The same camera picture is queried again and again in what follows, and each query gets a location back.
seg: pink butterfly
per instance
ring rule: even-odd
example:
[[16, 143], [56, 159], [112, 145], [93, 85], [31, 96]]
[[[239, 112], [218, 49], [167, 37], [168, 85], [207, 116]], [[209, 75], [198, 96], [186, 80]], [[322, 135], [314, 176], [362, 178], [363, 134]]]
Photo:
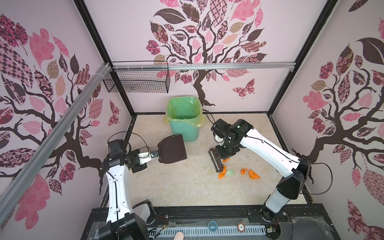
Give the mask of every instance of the pink butterfly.
[[109, 105], [111, 107], [111, 110], [112, 110], [112, 116], [109, 118], [109, 121], [108, 121], [108, 126], [112, 125], [112, 124], [117, 124], [119, 123], [119, 113], [120, 113], [120, 110], [118, 107], [115, 107], [115, 104], [110, 100], [109, 101]]
[[255, 88], [253, 87], [253, 85], [255, 85], [255, 79], [252, 79], [251, 81], [249, 81], [249, 83], [246, 85], [245, 88], [234, 88], [232, 90], [235, 91], [235, 93], [238, 93], [240, 97], [242, 97], [244, 99], [244, 96], [247, 94], [247, 93], [253, 93], [255, 94], [253, 91], [255, 90]]

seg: wall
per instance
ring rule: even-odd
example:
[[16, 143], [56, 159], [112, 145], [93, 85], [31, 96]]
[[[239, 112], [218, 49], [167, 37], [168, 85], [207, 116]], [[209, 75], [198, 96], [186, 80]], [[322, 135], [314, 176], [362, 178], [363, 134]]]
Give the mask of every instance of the wall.
[[[0, 14], [3, 193], [102, 60], [71, 0], [3, 1]], [[99, 171], [106, 140], [126, 130], [129, 121], [120, 96], [101, 84], [2, 226], [0, 238], [79, 239], [106, 188]]]
[[[384, 237], [383, 9], [340, 1], [273, 115], [293, 152], [331, 167], [331, 189], [314, 198], [341, 239]], [[325, 166], [311, 176], [311, 193], [328, 188]]]
[[[113, 61], [170, 64], [294, 61], [325, 2], [86, 1]], [[170, 98], [185, 95], [199, 97], [210, 111], [267, 111], [287, 72], [173, 71], [168, 94], [128, 97], [136, 112], [163, 112]]]

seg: trash can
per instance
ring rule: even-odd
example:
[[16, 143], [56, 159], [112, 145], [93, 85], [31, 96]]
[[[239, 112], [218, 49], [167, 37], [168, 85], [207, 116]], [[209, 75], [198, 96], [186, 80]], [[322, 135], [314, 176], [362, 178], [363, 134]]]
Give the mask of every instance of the trash can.
[[169, 100], [164, 122], [169, 122], [173, 134], [182, 134], [184, 142], [198, 138], [203, 121], [203, 107], [198, 98], [179, 97]]

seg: black wire basket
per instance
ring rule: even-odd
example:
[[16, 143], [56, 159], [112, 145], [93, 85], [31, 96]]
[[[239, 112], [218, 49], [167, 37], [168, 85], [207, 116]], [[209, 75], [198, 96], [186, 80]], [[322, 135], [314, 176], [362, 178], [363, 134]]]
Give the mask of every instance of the black wire basket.
[[170, 83], [168, 63], [166, 61], [135, 61], [135, 63], [141, 62], [152, 62], [153, 65], [118, 66], [117, 69], [109, 72], [104, 78], [108, 92], [168, 93]]

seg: cable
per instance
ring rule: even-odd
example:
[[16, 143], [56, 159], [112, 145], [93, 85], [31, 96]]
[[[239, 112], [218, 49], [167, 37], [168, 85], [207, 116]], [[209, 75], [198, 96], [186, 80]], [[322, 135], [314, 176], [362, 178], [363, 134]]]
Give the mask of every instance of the cable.
[[333, 183], [333, 174], [332, 174], [332, 170], [331, 170], [331, 168], [328, 166], [328, 164], [326, 164], [326, 163], [324, 163], [324, 162], [314, 162], [314, 163], [296, 162], [296, 161], [290, 159], [288, 156], [286, 156], [286, 155], [283, 154], [282, 152], [280, 152], [279, 150], [277, 150], [275, 147], [273, 147], [271, 144], [269, 144], [269, 143], [266, 142], [265, 140], [262, 140], [262, 139], [260, 139], [260, 138], [256, 138], [256, 137], [251, 137], [251, 136], [241, 136], [241, 135], [234, 135], [234, 137], [250, 137], [250, 138], [254, 138], [254, 139], [260, 140], [260, 141], [262, 141], [262, 143], [266, 143], [266, 144], [268, 144], [268, 145], [271, 146], [273, 149], [275, 149], [276, 151], [278, 151], [279, 153], [281, 153], [284, 157], [286, 157], [287, 159], [289, 159], [290, 161], [295, 162], [295, 163], [304, 164], [304, 165], [324, 164], [325, 166], [327, 166], [328, 169], [329, 169], [329, 172], [331, 173], [331, 184], [329, 185], [328, 189], [325, 190], [324, 192], [320, 192], [320, 193], [301, 193], [301, 192], [300, 192], [300, 194], [303, 194], [303, 195], [320, 195], [320, 194], [324, 194], [324, 193], [328, 192], [329, 189], [331, 189], [331, 186], [332, 186], [332, 183]]

